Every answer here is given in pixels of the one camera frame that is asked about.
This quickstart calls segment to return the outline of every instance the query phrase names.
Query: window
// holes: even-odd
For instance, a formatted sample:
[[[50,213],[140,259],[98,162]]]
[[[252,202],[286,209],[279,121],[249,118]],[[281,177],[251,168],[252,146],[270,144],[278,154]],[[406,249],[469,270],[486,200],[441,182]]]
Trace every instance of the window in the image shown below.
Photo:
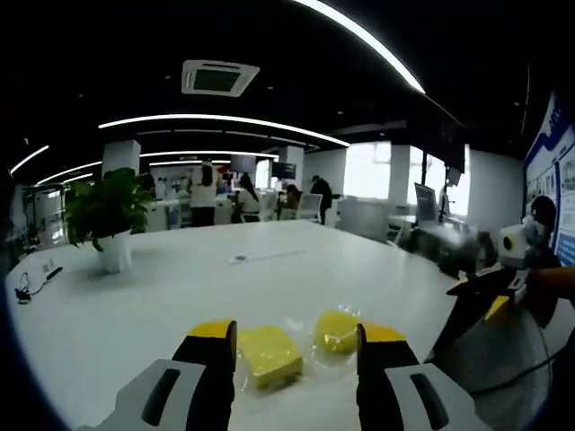
[[[350,146],[345,157],[343,194],[358,198],[387,199],[391,155],[391,142]]]
[[[417,196],[413,183],[421,184],[423,175],[423,151],[416,146],[410,146],[410,177],[407,189],[407,203],[417,205]]]
[[[425,185],[435,190],[435,199],[439,203],[441,189],[446,184],[446,165],[442,160],[428,154],[427,173],[425,174]]]
[[[469,145],[465,145],[465,173],[461,174],[459,185],[451,187],[448,191],[451,204],[451,214],[466,217],[469,208],[469,190],[471,189],[471,150]]]
[[[450,187],[447,190],[449,196],[449,210],[454,216],[467,216],[467,208],[469,207],[469,189],[471,187],[471,169],[469,160],[471,158],[471,151],[469,145],[465,145],[465,173],[462,173],[459,179],[459,185]],[[441,194],[441,189],[446,181],[446,167],[445,164],[437,157],[428,154],[428,171],[425,177],[425,185],[435,190],[435,196],[438,200]]]
[[[260,160],[255,167],[255,188],[267,189],[270,186],[270,160]]]

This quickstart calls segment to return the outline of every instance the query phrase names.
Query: desk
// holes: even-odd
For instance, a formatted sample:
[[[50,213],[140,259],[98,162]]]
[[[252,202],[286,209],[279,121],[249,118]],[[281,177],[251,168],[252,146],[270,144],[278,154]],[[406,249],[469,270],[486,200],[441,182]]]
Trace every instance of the desk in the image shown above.
[[[403,241],[410,237],[411,229],[417,223],[417,217],[415,215],[389,215],[387,221],[385,238],[390,242],[401,245]]]
[[[469,226],[465,221],[461,220],[460,218],[446,216],[444,219],[444,223],[453,225],[454,229],[456,229],[458,232],[469,233]]]
[[[168,229],[179,229],[182,219],[187,218],[191,223],[190,197],[183,196],[179,199],[156,200],[147,205],[148,226],[147,232],[167,231]],[[214,211],[215,224],[232,223],[232,213],[234,208],[232,201],[227,195],[216,196],[216,207]]]
[[[338,205],[343,202],[344,198],[332,199],[332,207],[325,211],[325,225],[328,227],[335,227],[340,221]]]
[[[320,313],[349,304],[405,333],[422,360],[455,303],[444,295],[453,279],[432,262],[306,221],[141,233],[131,244],[132,271],[108,276],[91,245],[34,253],[50,253],[64,270],[27,305],[16,303],[13,288],[32,260],[6,279],[23,352],[72,428],[99,424],[122,386],[170,358],[203,321],[234,318],[239,330],[278,325],[305,350]],[[238,392],[229,429],[359,429],[355,366],[337,379],[316,379],[311,365],[301,382],[270,396]]]

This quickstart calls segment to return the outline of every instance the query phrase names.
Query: ceiling light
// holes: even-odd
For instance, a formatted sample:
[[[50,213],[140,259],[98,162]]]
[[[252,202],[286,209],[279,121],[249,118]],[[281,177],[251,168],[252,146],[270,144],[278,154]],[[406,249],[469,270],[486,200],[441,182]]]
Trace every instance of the ceiling light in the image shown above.
[[[263,137],[264,139],[267,139],[267,138],[268,138],[267,135],[261,135],[261,134],[259,134],[259,133],[236,132],[236,131],[233,131],[233,130],[231,130],[231,131],[226,130],[226,135]]]
[[[229,115],[211,115],[211,114],[164,114],[164,115],[150,115],[146,117],[135,117],[133,119],[120,119],[118,121],[111,121],[109,123],[104,123],[98,126],[98,128],[112,128],[114,126],[120,126],[122,124],[138,123],[141,121],[152,121],[157,119],[215,119],[220,121],[235,121],[237,123],[247,123],[254,124],[257,126],[264,126],[267,128],[280,128],[282,130],[287,130],[289,132],[301,133],[302,135],[308,135],[315,137],[317,139],[323,139],[325,141],[333,142],[334,144],[339,144],[342,146],[349,146],[347,142],[336,139],[335,137],[322,135],[321,133],[315,133],[311,130],[306,130],[304,128],[295,128],[293,126],[288,126],[286,124],[274,123],[272,121],[265,121],[262,119],[245,119],[243,117],[233,117]]]
[[[139,132],[137,135],[158,135],[160,133],[170,133],[171,130],[150,130],[149,132]]]
[[[279,156],[276,154],[265,153],[247,153],[245,151],[164,151],[161,153],[145,153],[140,157],[156,157],[158,155],[191,155],[191,154],[225,154],[225,155],[252,155],[254,157],[268,157],[270,159],[278,160]]]
[[[229,160],[212,160],[212,164],[225,164],[230,163]],[[173,162],[155,162],[150,163],[150,166],[167,166],[170,164],[200,164],[201,160],[176,160]]]
[[[80,171],[81,169],[84,169],[84,168],[91,168],[92,166],[97,166],[98,164],[102,164],[102,162],[94,162],[94,163],[83,164],[82,166],[76,166],[75,168],[68,169],[67,171],[59,172],[55,175],[52,175],[50,177],[45,178],[44,180],[38,181],[36,183],[36,185],[38,186],[38,185],[43,184],[47,181],[54,180],[55,178],[60,177],[62,175],[66,175],[67,173],[70,173],[73,171]]]
[[[200,133],[224,133],[224,130],[213,130],[210,128],[175,128],[173,130],[175,133],[188,133],[188,132],[200,132]]]
[[[276,141],[283,141],[283,142],[289,142],[290,144],[296,144],[299,146],[311,146],[305,142],[301,142],[301,141],[295,141],[294,139],[287,139],[285,137],[279,137],[279,136],[270,136],[270,139],[274,139]]]
[[[88,178],[91,177],[93,175],[93,173],[86,173],[84,175],[78,175],[77,177],[74,178],[70,178],[68,180],[62,181],[62,184],[67,184],[68,182],[72,182],[72,181],[76,181],[76,180],[81,180],[82,178]]]
[[[347,30],[351,31],[361,40],[366,42],[369,47],[371,47],[377,54],[383,57],[387,63],[389,63],[399,75],[403,77],[403,79],[413,87],[418,92],[423,91],[423,87],[421,87],[420,83],[417,82],[415,76],[411,74],[407,67],[403,65],[403,63],[388,49],[382,44],[379,40],[373,37],[366,29],[361,27],[356,22],[352,21],[350,18],[345,16],[343,13],[336,11],[332,7],[328,6],[325,3],[319,2],[317,0],[293,0],[296,3],[300,3],[304,6],[309,7],[310,9],[314,9],[316,12],[321,13],[322,15],[328,17],[329,19],[336,21],[339,25],[345,27]]]
[[[26,162],[30,161],[31,159],[33,159],[34,157],[36,157],[38,154],[45,152],[46,150],[48,150],[50,148],[49,145],[43,146],[40,150],[35,151],[34,153],[30,154],[28,157],[26,157],[24,160],[22,160],[21,162],[19,162],[16,166],[14,166],[11,170],[10,170],[10,175],[12,175],[13,173],[15,173],[16,171],[18,171],[18,169],[20,169],[22,167],[23,164],[25,164]]]

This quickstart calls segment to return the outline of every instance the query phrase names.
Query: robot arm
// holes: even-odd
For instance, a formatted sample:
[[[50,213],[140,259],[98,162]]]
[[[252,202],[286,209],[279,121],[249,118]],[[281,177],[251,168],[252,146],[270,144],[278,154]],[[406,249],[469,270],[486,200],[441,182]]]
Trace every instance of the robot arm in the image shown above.
[[[78,431],[223,431],[234,400],[235,321],[191,330],[172,360],[158,360],[118,392],[114,411]]]
[[[371,430],[489,430],[471,396],[433,364],[420,364],[403,334],[358,326],[359,421]]]

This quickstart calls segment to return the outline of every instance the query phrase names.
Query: green leaves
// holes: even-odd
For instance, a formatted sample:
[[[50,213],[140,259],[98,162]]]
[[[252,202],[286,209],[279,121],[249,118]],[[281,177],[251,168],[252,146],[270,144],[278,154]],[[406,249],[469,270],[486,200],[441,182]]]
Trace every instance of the green leaves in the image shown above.
[[[67,201],[65,214],[68,240],[74,246],[92,241],[93,247],[102,251],[99,238],[146,229],[145,204],[152,197],[140,189],[140,179],[132,172],[120,168],[108,172],[105,179],[93,186],[82,182],[72,185],[75,196]]]

